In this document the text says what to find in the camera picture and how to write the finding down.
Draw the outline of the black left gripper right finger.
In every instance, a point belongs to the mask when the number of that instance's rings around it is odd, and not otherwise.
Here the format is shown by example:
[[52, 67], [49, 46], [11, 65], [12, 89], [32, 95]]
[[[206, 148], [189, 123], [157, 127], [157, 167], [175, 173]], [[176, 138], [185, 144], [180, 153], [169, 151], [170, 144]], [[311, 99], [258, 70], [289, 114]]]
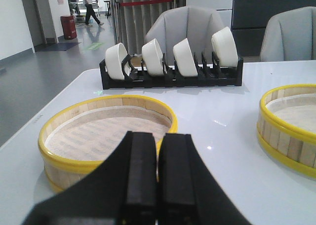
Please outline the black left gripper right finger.
[[166, 134], [158, 158], [158, 224], [248, 225], [207, 169], [190, 134]]

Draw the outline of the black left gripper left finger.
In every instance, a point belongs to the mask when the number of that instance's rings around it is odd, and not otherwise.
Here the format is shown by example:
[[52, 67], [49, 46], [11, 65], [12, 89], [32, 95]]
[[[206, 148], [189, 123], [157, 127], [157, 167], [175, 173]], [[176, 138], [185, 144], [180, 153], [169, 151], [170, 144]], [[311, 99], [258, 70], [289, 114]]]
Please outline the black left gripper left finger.
[[153, 225], [156, 146], [151, 133], [128, 131], [111, 155], [67, 190], [38, 203], [25, 225]]

